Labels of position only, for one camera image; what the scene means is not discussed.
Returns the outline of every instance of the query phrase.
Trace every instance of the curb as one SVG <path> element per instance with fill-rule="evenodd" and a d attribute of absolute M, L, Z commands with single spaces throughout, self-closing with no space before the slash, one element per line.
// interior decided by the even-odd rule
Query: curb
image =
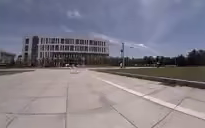
<path fill-rule="evenodd" d="M 168 86 L 181 85 L 181 86 L 205 89 L 205 82 L 199 82 L 199 81 L 188 81 L 188 80 L 173 79 L 173 78 L 167 78 L 167 77 L 154 77 L 154 76 L 123 73 L 123 72 L 99 71 L 99 70 L 94 70 L 94 71 L 111 73 L 111 74 L 122 75 L 122 76 L 127 76 L 127 77 L 140 78 L 140 79 L 151 80 L 151 81 L 163 82 L 166 84 L 170 84 Z"/>

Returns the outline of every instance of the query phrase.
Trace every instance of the pole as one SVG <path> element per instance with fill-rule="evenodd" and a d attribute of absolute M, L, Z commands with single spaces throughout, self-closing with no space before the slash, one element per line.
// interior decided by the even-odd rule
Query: pole
<path fill-rule="evenodd" d="M 125 67 L 125 43 L 122 43 L 122 67 Z"/>

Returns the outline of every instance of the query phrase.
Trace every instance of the paving slab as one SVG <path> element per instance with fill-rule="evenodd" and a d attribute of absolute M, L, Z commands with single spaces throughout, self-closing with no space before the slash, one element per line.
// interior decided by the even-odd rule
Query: paving slab
<path fill-rule="evenodd" d="M 0 114 L 0 128 L 6 128 L 7 124 L 14 118 L 11 114 Z"/>
<path fill-rule="evenodd" d="M 188 97 L 205 102 L 205 89 L 193 89 Z"/>
<path fill-rule="evenodd" d="M 0 102 L 0 113 L 19 113 L 22 111 L 30 102 L 29 99 L 6 99 Z"/>
<path fill-rule="evenodd" d="M 172 104 L 179 104 L 191 92 L 190 87 L 166 87 L 160 91 L 152 93 L 150 96 L 156 97 Z"/>
<path fill-rule="evenodd" d="M 180 112 L 173 112 L 154 128 L 205 128 L 205 121 Z"/>
<path fill-rule="evenodd" d="M 65 128 L 63 115 L 18 115 L 8 128 Z"/>
<path fill-rule="evenodd" d="M 112 108 L 101 108 L 94 112 L 68 114 L 68 128 L 134 128 Z"/>
<path fill-rule="evenodd" d="M 22 113 L 34 114 L 50 114 L 50 113 L 65 113 L 66 112 L 66 98 L 53 97 L 53 98 L 37 98 L 29 104 Z"/>
<path fill-rule="evenodd" d="M 103 103 L 100 98 L 101 96 L 95 93 L 69 94 L 68 111 L 80 112 L 107 106 L 107 104 Z"/>
<path fill-rule="evenodd" d="M 191 110 L 205 113 L 205 102 L 196 99 L 186 98 L 180 104 L 180 107 L 189 108 Z"/>
<path fill-rule="evenodd" d="M 138 128 L 151 128 L 171 111 L 171 109 L 144 99 L 115 105 L 114 108 L 132 121 Z"/>

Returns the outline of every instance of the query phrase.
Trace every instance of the roof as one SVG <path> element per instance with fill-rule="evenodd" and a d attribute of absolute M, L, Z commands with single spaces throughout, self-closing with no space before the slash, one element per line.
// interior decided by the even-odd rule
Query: roof
<path fill-rule="evenodd" d="M 85 39 L 85 40 L 98 40 L 98 41 L 106 41 L 108 42 L 108 40 L 100 38 L 100 37 L 96 37 L 93 36 L 92 34 L 85 34 L 85 35 L 81 35 L 81 34 L 66 34 L 64 36 L 55 36 L 55 35 L 29 35 L 29 36 L 25 36 L 24 38 L 30 38 L 33 36 L 38 36 L 39 38 L 74 38 L 74 39 Z"/>

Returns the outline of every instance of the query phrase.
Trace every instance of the white building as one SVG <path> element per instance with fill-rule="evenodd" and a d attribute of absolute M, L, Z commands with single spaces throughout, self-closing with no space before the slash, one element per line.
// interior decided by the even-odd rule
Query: white building
<path fill-rule="evenodd" d="M 29 36 L 23 39 L 23 61 L 39 64 L 47 61 L 55 66 L 65 64 L 102 64 L 109 56 L 108 41 L 79 37 Z"/>

